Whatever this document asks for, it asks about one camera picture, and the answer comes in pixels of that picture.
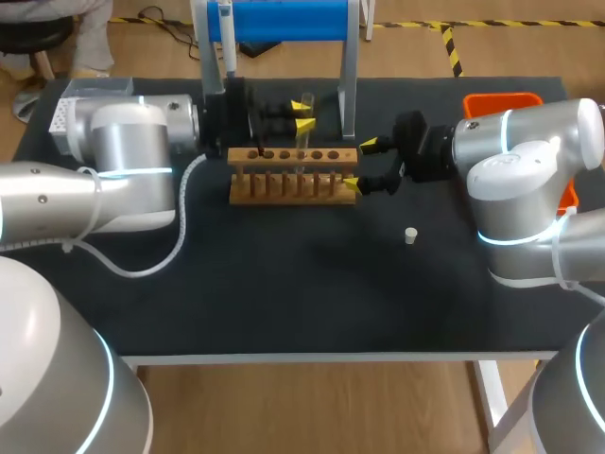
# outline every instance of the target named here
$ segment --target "black tabletop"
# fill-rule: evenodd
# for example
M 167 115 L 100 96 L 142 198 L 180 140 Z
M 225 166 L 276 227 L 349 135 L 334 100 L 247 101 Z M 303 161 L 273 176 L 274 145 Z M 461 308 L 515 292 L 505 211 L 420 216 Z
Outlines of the black tabletop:
M 272 100 L 336 89 L 322 79 L 254 83 Z M 137 94 L 195 98 L 201 90 L 197 80 L 137 79 L 134 87 Z M 60 158 L 47 132 L 63 88 L 57 81 L 45 89 L 16 160 L 74 165 Z M 558 79 L 362 79 L 357 143 L 389 134 L 400 112 L 420 109 L 432 124 L 455 124 L 465 95 L 517 91 L 565 98 Z M 337 140 L 335 98 L 322 103 L 318 120 L 314 146 L 348 145 Z M 363 157 L 360 168 L 378 172 L 389 160 Z M 186 164 L 174 163 L 179 171 Z M 356 206 L 242 207 L 229 205 L 231 173 L 220 161 L 194 174 L 184 248 L 151 277 L 123 279 L 85 252 L 65 255 L 56 246 L 11 256 L 48 279 L 125 356 L 552 351 L 598 312 L 555 286 L 496 284 L 455 183 L 404 182 L 395 196 Z M 600 170 L 577 178 L 581 210 L 605 204 L 604 183 Z M 411 247 L 406 227 L 419 231 Z M 90 240 L 138 270 L 164 258 L 177 231 L 173 225 Z

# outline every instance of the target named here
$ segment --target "yellow black tape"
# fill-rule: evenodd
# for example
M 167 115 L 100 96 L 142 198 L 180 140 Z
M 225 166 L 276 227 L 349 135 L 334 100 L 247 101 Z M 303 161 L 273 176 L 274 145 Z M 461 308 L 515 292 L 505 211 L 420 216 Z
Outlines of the yellow black tape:
M 137 17 L 112 17 L 110 23 L 113 24 L 162 24 L 166 26 L 192 26 L 191 22 L 181 21 L 156 21 L 147 18 Z M 431 27 L 437 30 L 442 26 L 602 26 L 605 27 L 605 21 L 506 21 L 506 20 L 486 20 L 486 21 L 409 21 L 409 22 L 379 22 L 374 24 L 374 28 L 419 28 Z
M 163 20 L 156 21 L 155 19 L 138 18 L 138 17 L 112 17 L 110 24 L 160 24 L 163 26 L 193 26 L 191 22 Z
M 374 28 L 418 28 L 421 26 L 441 29 L 442 26 L 605 26 L 605 21 L 411 21 L 380 22 Z
M 443 43 L 445 44 L 445 50 L 450 58 L 450 66 L 455 78 L 463 78 L 464 71 L 462 71 L 462 64 L 460 63 L 460 57 L 458 51 L 454 46 L 454 35 L 450 26 L 441 27 L 441 36 L 443 37 Z

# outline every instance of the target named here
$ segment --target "black stool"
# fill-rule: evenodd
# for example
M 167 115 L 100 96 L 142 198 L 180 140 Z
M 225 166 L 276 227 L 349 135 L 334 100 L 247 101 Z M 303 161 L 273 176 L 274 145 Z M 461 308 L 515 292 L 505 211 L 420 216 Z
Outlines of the black stool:
M 0 52 L 33 55 L 42 76 L 51 80 L 55 73 L 46 51 L 63 44 L 72 31 L 74 19 L 71 16 L 46 22 L 0 23 Z

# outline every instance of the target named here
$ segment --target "orange bin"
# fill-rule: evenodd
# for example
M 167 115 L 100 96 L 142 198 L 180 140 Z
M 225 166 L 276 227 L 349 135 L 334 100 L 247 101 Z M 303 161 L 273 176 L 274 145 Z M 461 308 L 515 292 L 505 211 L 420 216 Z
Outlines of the orange bin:
M 544 102 L 535 93 L 473 93 L 467 95 L 462 104 L 464 106 L 464 117 L 474 118 L 476 116 L 498 114 L 508 109 L 541 106 Z M 563 192 L 559 202 L 558 214 L 562 216 L 565 214 L 567 207 L 578 205 L 578 195 L 572 180 Z

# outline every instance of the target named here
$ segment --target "person's leg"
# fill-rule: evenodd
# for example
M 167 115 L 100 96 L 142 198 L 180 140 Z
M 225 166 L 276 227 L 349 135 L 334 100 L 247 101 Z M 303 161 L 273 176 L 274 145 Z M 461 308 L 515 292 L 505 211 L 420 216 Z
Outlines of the person's leg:
M 34 0 L 0 4 L 0 22 L 50 21 L 81 15 L 74 69 L 107 71 L 113 58 L 107 39 L 112 0 Z
M 113 0 L 87 0 L 90 8 L 82 13 L 78 44 L 73 68 L 109 71 L 113 66 L 110 44 L 107 39 L 107 22 L 112 17 Z
M 28 55 L 0 52 L 0 68 L 8 72 L 14 80 L 26 80 L 34 75 Z

